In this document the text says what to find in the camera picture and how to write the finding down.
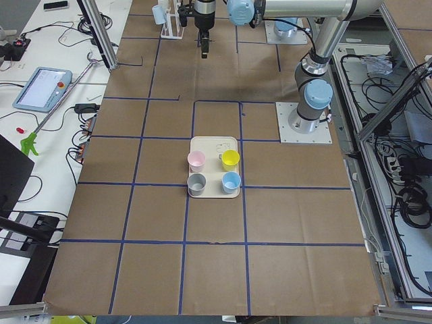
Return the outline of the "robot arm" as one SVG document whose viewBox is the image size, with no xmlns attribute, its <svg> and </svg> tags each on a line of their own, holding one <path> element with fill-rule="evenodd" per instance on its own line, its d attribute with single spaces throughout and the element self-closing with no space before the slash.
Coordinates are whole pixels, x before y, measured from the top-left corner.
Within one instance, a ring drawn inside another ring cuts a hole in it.
<svg viewBox="0 0 432 324">
<path fill-rule="evenodd" d="M 299 18 L 277 18 L 274 21 L 273 31 L 280 38 L 296 36 L 299 27 L 303 27 Z"/>
<path fill-rule="evenodd" d="M 310 51 L 300 60 L 295 80 L 300 100 L 288 123 L 300 134 L 314 132 L 322 112 L 329 106 L 333 89 L 324 80 L 331 56 L 351 21 L 367 17 L 382 2 L 376 0 L 333 1 L 228 1 L 227 16 L 236 26 L 258 26 L 263 20 L 284 23 L 288 18 L 323 18 Z"/>
</svg>

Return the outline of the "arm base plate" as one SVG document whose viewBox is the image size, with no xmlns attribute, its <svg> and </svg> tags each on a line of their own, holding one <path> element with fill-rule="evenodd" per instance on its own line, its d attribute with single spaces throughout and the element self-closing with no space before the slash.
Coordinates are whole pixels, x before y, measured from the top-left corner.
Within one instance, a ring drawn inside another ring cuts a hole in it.
<svg viewBox="0 0 432 324">
<path fill-rule="evenodd" d="M 297 103 L 276 102 L 279 139 L 282 144 L 332 144 L 329 122 L 323 111 L 315 121 L 302 119 Z"/>
<path fill-rule="evenodd" d="M 265 21 L 267 43 L 273 45 L 306 45 L 307 35 L 297 27 L 282 22 Z"/>
</svg>

